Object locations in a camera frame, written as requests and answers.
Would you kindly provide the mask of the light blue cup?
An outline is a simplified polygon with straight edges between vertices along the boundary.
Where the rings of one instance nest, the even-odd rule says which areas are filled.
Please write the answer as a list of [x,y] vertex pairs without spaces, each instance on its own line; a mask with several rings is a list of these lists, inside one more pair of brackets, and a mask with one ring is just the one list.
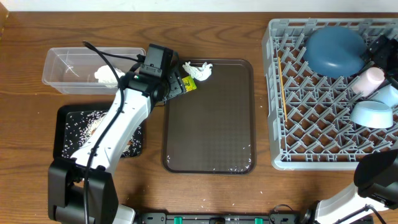
[[386,85],[379,89],[377,93],[370,98],[370,100],[384,103],[385,105],[393,108],[398,104],[397,89],[394,88],[391,84]]

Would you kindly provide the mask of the foil wrapper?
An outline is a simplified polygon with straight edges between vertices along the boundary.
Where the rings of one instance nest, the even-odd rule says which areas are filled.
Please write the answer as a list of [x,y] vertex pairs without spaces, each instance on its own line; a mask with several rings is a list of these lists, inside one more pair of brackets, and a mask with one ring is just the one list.
[[186,92],[193,91],[197,89],[194,79],[191,76],[187,76],[182,78],[183,85],[185,87]]

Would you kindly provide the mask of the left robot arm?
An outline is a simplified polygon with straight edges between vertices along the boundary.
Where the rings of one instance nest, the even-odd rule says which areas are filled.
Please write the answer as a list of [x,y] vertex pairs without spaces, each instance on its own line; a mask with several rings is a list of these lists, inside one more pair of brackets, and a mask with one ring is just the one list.
[[175,53],[146,55],[116,77],[118,90],[94,134],[71,157],[49,167],[48,216],[60,223],[134,223],[136,211],[119,203],[113,175],[128,141],[155,105],[169,100],[179,75]]

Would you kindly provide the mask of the wooden chopstick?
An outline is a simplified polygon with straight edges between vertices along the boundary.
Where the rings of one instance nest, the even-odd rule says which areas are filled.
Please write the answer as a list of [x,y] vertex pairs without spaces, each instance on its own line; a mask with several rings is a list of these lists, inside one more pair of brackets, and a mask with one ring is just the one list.
[[285,123],[287,121],[287,110],[286,110],[286,102],[285,102],[285,91],[284,91],[284,81],[283,81],[283,75],[282,75],[282,66],[281,66],[281,60],[280,60],[279,56],[277,57],[277,63],[278,63],[280,90],[281,90],[281,97],[282,97],[282,109],[283,109],[284,123]]

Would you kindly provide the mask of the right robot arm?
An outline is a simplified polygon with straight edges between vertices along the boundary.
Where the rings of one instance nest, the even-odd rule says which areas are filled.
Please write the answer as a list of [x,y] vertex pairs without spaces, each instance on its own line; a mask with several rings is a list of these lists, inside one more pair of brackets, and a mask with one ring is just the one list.
[[[373,91],[384,80],[389,85],[375,100],[362,101],[354,108],[354,120],[369,128],[389,128],[392,108],[397,105],[397,41],[378,37],[361,52],[361,60],[376,67],[365,71],[360,92]],[[357,165],[354,181],[327,200],[309,208],[301,223],[352,223],[370,212],[397,208],[397,147],[367,155]]]

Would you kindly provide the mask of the light blue bowl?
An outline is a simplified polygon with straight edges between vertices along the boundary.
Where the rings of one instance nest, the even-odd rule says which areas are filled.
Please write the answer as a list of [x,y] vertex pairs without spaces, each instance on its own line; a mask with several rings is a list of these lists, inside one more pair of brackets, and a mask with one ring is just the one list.
[[390,128],[393,125],[392,108],[376,101],[356,103],[349,118],[368,128]]

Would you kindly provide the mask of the white rice pile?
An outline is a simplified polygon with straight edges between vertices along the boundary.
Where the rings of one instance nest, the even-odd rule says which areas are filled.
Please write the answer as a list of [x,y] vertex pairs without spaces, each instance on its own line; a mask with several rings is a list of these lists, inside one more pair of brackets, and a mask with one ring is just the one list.
[[[70,157],[93,135],[106,116],[106,110],[70,112],[66,117],[62,157]],[[121,157],[137,157],[142,153],[144,124],[141,124],[123,150]]]

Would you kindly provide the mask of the pale pink cup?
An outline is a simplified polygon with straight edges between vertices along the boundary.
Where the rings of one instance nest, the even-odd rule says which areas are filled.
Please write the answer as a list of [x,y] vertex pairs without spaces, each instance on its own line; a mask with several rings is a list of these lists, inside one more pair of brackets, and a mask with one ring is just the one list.
[[361,93],[363,97],[369,96],[384,82],[384,71],[371,67],[360,74],[358,81],[352,86],[355,94]]

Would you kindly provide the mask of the dark blue plate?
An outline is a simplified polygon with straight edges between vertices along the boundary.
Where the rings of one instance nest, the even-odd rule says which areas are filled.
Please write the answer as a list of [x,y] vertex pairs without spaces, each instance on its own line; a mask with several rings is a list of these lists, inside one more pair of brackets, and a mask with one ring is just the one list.
[[365,62],[361,58],[367,47],[362,37],[345,27],[318,29],[305,43],[304,60],[314,72],[330,77],[350,77]]

